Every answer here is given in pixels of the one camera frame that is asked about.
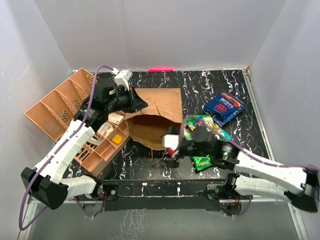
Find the brown paper bag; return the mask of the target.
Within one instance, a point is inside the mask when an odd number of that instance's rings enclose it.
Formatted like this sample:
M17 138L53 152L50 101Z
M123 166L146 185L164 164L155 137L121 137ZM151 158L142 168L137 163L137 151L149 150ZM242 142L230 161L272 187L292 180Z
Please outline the brown paper bag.
M148 107L125 115L129 135L151 150L163 151L163 135L169 127L179 129L183 122L181 89L137 88L136 92Z

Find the green yellow chips bag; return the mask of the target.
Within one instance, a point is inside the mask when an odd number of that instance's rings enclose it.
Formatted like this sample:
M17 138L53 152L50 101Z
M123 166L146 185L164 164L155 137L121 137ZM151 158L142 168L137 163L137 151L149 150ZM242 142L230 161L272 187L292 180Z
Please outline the green yellow chips bag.
M184 138L186 140L192 139L192 131L198 127L204 127L207 131L210 131L213 126L213 119L208 114L195 115L189 117L184 125Z

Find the blue white snack packet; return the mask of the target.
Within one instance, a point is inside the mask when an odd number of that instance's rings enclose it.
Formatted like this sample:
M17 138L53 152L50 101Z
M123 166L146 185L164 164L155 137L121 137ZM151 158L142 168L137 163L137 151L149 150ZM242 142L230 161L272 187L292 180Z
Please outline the blue white snack packet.
M215 123L217 123L220 127L223 127L226 123L230 122L231 120L233 120L236 116L238 116L241 112L243 111L243 109L240 110L236 110L234 113L232 113L231 115L227 116L227 117L222 117L218 114L215 114L212 119Z

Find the dark blue snack bag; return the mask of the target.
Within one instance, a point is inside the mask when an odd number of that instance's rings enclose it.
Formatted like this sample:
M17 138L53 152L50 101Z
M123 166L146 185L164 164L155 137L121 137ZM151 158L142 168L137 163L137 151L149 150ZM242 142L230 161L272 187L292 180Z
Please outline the dark blue snack bag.
M241 100L223 90L209 103L207 103L204 106L203 110L206 113L210 113L213 115L218 114L225 118L235 111L244 110L245 108L246 106Z

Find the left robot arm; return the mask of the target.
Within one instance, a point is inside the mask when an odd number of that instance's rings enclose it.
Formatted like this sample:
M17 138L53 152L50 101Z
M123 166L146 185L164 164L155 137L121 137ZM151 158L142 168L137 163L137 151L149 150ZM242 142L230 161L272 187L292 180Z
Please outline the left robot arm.
M109 114L118 111L132 114L146 107L148 103L127 80L95 82L90 96L82 102L66 132L51 151L34 168L26 167L22 171L25 194L51 210L59 208L66 199L80 195L99 199L104 188L97 177L64 178L64 172L83 145L108 120Z

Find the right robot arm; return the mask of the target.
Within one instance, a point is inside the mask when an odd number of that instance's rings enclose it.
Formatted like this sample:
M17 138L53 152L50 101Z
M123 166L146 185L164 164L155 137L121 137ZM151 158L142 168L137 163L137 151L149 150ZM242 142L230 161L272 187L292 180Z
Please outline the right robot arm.
M219 198L261 196L289 202L305 212L319 210L318 167L274 162L205 127L195 128L190 140L170 130L162 137L162 143L172 159L209 157L214 167L230 170L232 173L216 191Z

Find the red green snack bag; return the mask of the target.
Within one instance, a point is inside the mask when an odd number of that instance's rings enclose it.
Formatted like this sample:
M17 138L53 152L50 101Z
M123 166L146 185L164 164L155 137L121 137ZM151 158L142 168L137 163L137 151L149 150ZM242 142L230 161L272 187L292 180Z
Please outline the red green snack bag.
M201 171L213 166L211 163L211 158L209 155L207 156L194 156L193 161L195 163L195 167L197 171Z

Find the green mango candy bag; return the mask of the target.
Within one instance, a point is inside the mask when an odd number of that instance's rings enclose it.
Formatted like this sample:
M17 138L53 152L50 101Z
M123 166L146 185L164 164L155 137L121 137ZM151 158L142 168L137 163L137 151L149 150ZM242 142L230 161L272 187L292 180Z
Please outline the green mango candy bag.
M195 115L188 118L186 125L193 131L197 127L205 127L208 130L222 131L223 129L214 122L210 115Z

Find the card packs in organizer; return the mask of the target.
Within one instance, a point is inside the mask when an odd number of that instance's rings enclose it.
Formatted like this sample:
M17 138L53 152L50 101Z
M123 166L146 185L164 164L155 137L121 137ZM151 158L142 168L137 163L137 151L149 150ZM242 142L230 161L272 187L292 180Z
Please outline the card packs in organizer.
M111 113L108 120L101 125L97 133L88 140L87 144L98 146L125 119L125 113L116 111Z

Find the yellow sticky note pad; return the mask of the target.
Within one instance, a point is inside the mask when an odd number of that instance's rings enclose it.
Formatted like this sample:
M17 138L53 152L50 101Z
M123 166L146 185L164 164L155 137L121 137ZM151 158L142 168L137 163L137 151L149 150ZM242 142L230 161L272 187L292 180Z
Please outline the yellow sticky note pad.
M123 137L120 134L116 133L113 137L111 137L111 141L116 145L119 145L123 141Z

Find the orange desk organizer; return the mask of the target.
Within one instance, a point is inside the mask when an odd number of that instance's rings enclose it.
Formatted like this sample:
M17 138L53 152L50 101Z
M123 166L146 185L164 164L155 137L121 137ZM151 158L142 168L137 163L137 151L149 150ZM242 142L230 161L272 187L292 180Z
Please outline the orange desk organizer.
M93 78L94 75L89 71L79 69L28 109L25 116L57 142L66 132L83 100L89 96ZM120 144L111 141L115 134L122 136ZM99 145L85 143L74 159L87 172L98 176L130 139L124 119Z

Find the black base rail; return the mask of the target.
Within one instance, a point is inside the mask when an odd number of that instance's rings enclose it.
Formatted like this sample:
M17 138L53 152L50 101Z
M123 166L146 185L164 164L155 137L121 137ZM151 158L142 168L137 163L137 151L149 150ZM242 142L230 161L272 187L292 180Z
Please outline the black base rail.
M228 180L101 180L80 200L99 201L105 211L202 209L219 211L222 201L240 203L249 195L236 193Z

